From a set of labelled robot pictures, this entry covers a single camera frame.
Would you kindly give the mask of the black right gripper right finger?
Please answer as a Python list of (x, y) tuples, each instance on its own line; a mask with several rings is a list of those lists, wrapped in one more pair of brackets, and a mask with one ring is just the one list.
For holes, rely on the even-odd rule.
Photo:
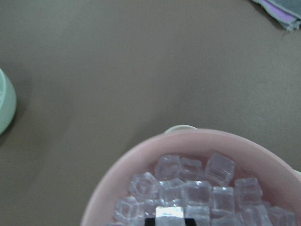
[(196, 221), (193, 218), (185, 218), (184, 221), (186, 226), (197, 226)]

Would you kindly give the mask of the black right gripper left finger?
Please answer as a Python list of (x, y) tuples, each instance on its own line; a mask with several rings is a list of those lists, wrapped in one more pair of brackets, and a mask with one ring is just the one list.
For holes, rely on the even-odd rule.
[(144, 220), (144, 226), (155, 226), (155, 225), (156, 225), (155, 218), (146, 218)]

